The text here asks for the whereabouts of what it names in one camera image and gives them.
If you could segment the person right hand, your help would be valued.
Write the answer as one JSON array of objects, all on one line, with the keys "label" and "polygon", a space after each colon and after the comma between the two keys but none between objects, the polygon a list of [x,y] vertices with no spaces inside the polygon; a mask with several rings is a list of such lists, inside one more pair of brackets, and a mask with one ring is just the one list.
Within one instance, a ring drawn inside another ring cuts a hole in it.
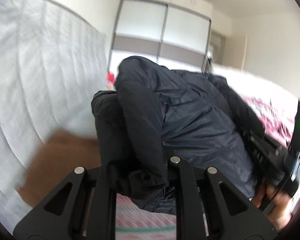
[{"label": "person right hand", "polygon": [[285,191],[279,191],[276,196],[276,188],[273,185],[266,184],[263,182],[261,185],[258,186],[256,195],[252,198],[252,202],[256,207],[260,207],[262,204],[262,199],[267,197],[271,199],[274,203],[274,208],[267,215],[267,218],[270,222],[272,222],[280,232],[284,227],[287,226],[289,221],[292,218],[290,203],[292,199],[290,196],[285,193]]}]

